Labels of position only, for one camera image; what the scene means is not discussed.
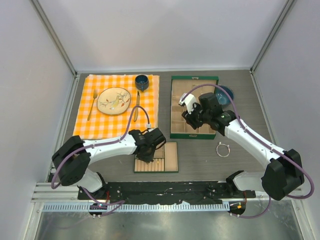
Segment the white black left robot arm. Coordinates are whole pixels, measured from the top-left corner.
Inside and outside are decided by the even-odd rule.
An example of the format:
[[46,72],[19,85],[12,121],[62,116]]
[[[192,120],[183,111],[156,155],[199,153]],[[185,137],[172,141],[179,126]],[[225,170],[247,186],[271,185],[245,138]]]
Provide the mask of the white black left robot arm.
[[153,161],[155,151],[166,143],[159,128],[144,131],[130,130],[122,137],[100,140],[83,140],[75,135],[69,138],[52,156],[55,173],[51,188],[60,185],[77,185],[93,198],[100,200],[107,192],[106,184],[99,173],[89,165],[117,156],[133,155],[146,163]]

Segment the green jewelry tray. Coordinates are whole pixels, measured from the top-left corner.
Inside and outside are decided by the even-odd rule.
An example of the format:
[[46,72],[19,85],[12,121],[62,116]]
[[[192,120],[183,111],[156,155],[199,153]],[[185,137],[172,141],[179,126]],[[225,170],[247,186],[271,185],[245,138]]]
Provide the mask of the green jewelry tray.
[[178,144],[167,142],[154,153],[152,162],[146,163],[135,158],[133,172],[137,173],[178,173]]

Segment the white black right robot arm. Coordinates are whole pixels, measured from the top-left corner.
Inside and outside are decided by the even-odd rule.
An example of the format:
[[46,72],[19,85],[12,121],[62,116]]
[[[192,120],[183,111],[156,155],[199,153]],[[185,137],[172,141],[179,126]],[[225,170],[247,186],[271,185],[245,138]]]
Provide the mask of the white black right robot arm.
[[260,135],[252,137],[252,129],[242,119],[238,120],[232,110],[223,110],[212,92],[199,97],[184,93],[179,105],[186,107],[182,117],[193,129],[209,125],[239,144],[263,167],[262,172],[240,170],[230,175],[225,186],[230,197],[236,198],[243,191],[260,191],[279,201],[304,183],[304,175],[298,169],[302,162],[297,151],[285,151]]

